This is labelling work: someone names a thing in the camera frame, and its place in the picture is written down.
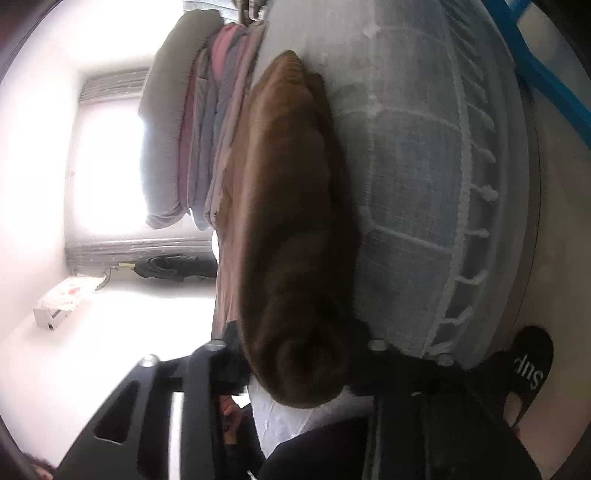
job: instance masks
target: black slipper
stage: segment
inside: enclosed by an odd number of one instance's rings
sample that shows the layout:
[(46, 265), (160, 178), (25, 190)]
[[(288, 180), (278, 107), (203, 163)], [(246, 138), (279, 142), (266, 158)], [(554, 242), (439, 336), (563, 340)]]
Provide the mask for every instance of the black slipper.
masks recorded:
[(548, 332), (530, 325), (520, 330), (507, 353), (513, 360), (509, 386), (521, 399), (517, 425), (548, 378), (554, 359), (554, 344)]

